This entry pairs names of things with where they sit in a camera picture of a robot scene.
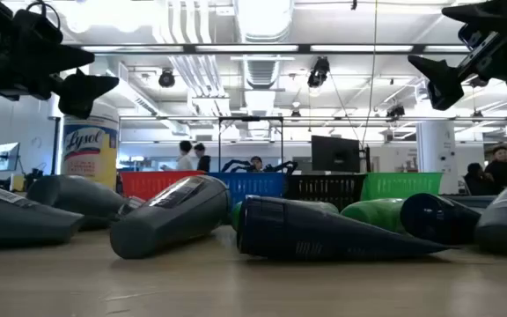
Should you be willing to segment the dark blue squeeze tube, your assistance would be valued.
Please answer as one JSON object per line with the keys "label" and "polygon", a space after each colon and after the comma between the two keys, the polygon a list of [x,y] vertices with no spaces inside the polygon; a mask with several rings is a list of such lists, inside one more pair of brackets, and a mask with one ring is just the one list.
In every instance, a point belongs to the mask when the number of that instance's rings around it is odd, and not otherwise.
{"label": "dark blue squeeze tube", "polygon": [[271,260],[341,262],[398,260],[449,249],[305,202],[310,201],[247,196],[237,230],[240,253]]}
{"label": "dark blue squeeze tube", "polygon": [[480,217],[480,212],[462,203],[427,193],[410,196],[400,208],[407,233],[445,245],[471,244]]}

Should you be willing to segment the Lysol wipes canister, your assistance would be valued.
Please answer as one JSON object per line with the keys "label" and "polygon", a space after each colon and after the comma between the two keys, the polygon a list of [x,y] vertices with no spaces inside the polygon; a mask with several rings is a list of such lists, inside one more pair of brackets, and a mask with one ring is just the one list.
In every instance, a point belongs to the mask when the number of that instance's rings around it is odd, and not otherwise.
{"label": "Lysol wipes canister", "polygon": [[117,109],[96,102],[87,119],[65,115],[60,173],[116,187],[120,120]]}

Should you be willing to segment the small silver monitor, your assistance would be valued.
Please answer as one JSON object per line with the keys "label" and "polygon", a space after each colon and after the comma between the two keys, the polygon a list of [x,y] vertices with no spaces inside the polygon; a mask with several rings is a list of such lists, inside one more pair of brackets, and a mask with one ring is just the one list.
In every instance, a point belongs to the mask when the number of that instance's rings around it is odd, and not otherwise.
{"label": "small silver monitor", "polygon": [[0,172],[17,169],[20,143],[0,144]]}

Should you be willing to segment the white round pillar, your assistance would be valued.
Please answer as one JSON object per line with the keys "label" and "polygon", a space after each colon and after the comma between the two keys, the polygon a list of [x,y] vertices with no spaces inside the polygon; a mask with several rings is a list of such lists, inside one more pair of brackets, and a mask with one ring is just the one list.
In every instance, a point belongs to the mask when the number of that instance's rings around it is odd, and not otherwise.
{"label": "white round pillar", "polygon": [[454,122],[426,121],[416,127],[418,170],[441,173],[439,194],[459,192]]}

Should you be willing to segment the black equipment pile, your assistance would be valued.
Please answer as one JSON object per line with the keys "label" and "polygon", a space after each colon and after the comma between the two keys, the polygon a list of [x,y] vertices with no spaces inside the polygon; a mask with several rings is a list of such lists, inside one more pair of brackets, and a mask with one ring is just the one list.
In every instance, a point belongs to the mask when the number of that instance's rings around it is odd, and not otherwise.
{"label": "black equipment pile", "polygon": [[24,190],[27,191],[38,179],[43,177],[43,171],[33,168],[30,173],[25,174]]}

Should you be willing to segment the red plastic basket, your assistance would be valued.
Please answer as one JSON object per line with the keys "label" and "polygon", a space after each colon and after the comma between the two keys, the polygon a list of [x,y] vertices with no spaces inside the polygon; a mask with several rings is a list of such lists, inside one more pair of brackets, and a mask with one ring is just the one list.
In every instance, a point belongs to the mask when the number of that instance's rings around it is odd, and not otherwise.
{"label": "red plastic basket", "polygon": [[120,172],[122,193],[126,197],[135,196],[143,200],[148,200],[176,181],[188,176],[200,174],[204,174],[204,172]]}

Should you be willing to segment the blue-grey table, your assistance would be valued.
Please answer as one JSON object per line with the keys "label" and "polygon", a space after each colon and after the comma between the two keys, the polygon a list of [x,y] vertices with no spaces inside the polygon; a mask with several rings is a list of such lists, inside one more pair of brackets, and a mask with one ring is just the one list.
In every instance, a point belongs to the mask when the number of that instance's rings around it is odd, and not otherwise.
{"label": "blue-grey table", "polygon": [[443,195],[443,198],[461,203],[471,209],[486,209],[495,199],[495,195]]}

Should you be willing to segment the green plastic basket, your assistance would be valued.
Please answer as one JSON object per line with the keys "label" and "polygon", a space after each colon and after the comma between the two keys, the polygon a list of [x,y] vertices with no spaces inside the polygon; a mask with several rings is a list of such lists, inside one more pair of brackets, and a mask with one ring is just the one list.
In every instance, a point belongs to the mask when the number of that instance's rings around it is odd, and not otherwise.
{"label": "green plastic basket", "polygon": [[441,173],[367,173],[360,200],[408,198],[419,193],[437,195],[441,180]]}

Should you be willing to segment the black monitor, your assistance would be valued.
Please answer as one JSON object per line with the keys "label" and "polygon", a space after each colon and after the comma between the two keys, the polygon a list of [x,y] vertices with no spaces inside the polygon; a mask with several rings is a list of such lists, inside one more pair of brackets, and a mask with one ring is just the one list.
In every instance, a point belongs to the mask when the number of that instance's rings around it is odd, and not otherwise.
{"label": "black monitor", "polygon": [[357,140],[330,136],[312,136],[312,170],[360,172],[360,147]]}

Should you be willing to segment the black plastic basket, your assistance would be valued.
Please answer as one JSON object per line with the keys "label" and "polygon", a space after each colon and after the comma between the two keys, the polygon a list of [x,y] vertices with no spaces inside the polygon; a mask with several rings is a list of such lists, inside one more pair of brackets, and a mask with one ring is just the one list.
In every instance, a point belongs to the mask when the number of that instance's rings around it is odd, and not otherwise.
{"label": "black plastic basket", "polygon": [[333,204],[338,210],[360,200],[365,174],[291,175],[283,197]]}

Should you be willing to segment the blue plastic basket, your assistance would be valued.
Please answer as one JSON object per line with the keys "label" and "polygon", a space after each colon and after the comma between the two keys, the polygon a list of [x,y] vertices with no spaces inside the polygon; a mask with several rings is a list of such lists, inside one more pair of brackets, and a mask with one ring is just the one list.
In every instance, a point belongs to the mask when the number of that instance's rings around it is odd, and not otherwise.
{"label": "blue plastic basket", "polygon": [[236,204],[247,195],[281,197],[286,177],[284,173],[210,173],[224,182],[231,193],[231,203]]}

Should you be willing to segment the black overhead frame bar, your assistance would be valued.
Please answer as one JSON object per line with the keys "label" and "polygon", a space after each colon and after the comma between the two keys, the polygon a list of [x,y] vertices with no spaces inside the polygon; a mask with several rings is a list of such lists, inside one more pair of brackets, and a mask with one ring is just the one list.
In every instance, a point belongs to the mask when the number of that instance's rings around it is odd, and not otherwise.
{"label": "black overhead frame bar", "polygon": [[71,44],[96,55],[465,55],[456,44]]}

